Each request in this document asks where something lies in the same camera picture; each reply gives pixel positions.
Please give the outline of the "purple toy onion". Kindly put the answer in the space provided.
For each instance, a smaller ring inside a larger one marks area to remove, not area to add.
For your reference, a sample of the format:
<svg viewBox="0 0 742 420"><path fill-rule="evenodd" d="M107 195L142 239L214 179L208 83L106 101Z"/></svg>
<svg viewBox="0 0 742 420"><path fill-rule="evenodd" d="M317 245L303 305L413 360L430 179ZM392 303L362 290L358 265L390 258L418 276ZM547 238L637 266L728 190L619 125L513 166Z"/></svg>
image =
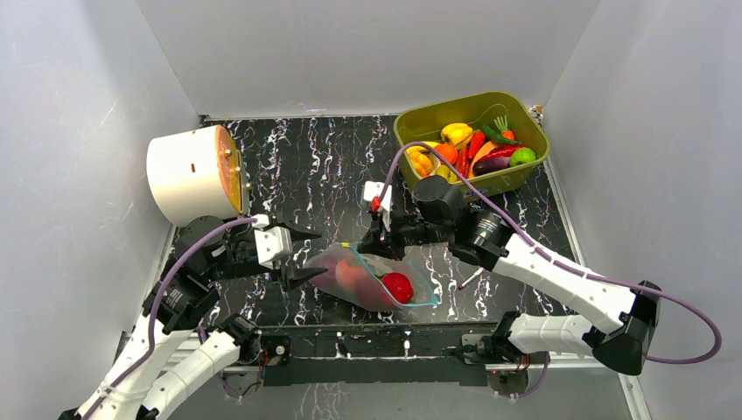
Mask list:
<svg viewBox="0 0 742 420"><path fill-rule="evenodd" d="M339 263L339 259L333 256L314 258L311 261L311 266L313 268L325 269L325 272L315 276L311 280L311 284L320 289L336 286L338 283L337 283L335 271L336 271L336 267L338 263Z"/></svg>

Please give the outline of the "pink toy peach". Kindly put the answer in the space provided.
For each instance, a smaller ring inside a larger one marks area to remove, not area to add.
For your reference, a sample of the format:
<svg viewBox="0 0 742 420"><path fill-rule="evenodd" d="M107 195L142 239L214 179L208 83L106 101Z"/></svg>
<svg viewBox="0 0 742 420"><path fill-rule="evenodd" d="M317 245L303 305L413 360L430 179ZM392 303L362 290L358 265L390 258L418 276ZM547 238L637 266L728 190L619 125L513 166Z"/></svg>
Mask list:
<svg viewBox="0 0 742 420"><path fill-rule="evenodd" d="M364 263L355 257L347 257L339 261L335 274L338 286L353 294L358 293L373 279Z"/></svg>

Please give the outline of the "clear zip top bag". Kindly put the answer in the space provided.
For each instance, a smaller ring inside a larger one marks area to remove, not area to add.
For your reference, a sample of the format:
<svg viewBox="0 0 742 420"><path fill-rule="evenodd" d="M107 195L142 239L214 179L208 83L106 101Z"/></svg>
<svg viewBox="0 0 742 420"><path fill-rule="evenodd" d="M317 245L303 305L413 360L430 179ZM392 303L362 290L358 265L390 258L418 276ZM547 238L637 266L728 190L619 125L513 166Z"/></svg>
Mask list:
<svg viewBox="0 0 742 420"><path fill-rule="evenodd" d="M427 276L407 262L362 254L355 243L334 244L305 266L325 270L311 280L314 287L370 312L438 305Z"/></svg>

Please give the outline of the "red toy apple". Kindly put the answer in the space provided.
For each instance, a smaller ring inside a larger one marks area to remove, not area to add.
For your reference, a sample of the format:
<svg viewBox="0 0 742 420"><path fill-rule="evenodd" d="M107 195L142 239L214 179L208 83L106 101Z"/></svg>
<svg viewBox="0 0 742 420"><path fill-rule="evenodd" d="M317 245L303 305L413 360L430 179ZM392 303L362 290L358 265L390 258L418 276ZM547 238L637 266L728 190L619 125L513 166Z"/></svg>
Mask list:
<svg viewBox="0 0 742 420"><path fill-rule="evenodd" d="M414 289L403 273L390 272L381 278L381 282L396 302L406 305L412 301Z"/></svg>

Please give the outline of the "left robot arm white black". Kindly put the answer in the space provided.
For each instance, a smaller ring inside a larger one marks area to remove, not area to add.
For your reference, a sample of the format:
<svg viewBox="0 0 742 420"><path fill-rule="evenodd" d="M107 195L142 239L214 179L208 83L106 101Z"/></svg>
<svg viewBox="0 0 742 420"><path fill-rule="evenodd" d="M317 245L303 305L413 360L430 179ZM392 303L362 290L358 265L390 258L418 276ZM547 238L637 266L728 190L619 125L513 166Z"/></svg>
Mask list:
<svg viewBox="0 0 742 420"><path fill-rule="evenodd" d="M321 236L280 213L189 222L113 366L84 403L60 418L166 419L226 367L265 361L260 327L241 314L202 327L220 299L215 285L266 274L285 291L296 289L322 271L292 266L293 245Z"/></svg>

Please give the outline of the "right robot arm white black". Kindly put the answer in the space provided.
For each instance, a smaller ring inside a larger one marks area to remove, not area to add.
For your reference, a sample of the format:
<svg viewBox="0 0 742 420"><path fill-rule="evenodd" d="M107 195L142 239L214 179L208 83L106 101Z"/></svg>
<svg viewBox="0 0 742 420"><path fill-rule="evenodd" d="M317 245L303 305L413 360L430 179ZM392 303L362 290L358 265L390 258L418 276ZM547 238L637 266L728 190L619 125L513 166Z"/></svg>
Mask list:
<svg viewBox="0 0 742 420"><path fill-rule="evenodd" d="M574 310L571 316L507 312L494 332L462 343L458 357L472 364L516 362L540 352L591 356L624 375L639 375L658 323L657 286L623 287L592 279L592 272L516 233L491 208L467 203L440 176L423 179L413 193L415 213L391 209L381 182L362 188L372 222L357 249L401 261L411 246L446 244L462 263L510 277Z"/></svg>

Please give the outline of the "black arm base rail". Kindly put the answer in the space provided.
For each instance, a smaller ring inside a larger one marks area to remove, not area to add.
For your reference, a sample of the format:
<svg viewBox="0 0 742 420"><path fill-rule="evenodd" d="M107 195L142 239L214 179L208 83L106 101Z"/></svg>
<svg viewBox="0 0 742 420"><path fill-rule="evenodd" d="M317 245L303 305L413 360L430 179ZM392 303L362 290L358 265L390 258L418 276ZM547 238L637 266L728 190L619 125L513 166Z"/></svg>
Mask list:
<svg viewBox="0 0 742 420"><path fill-rule="evenodd" d="M519 394L538 379L541 355L493 355L487 322L273 325L262 328L270 387L453 382Z"/></svg>

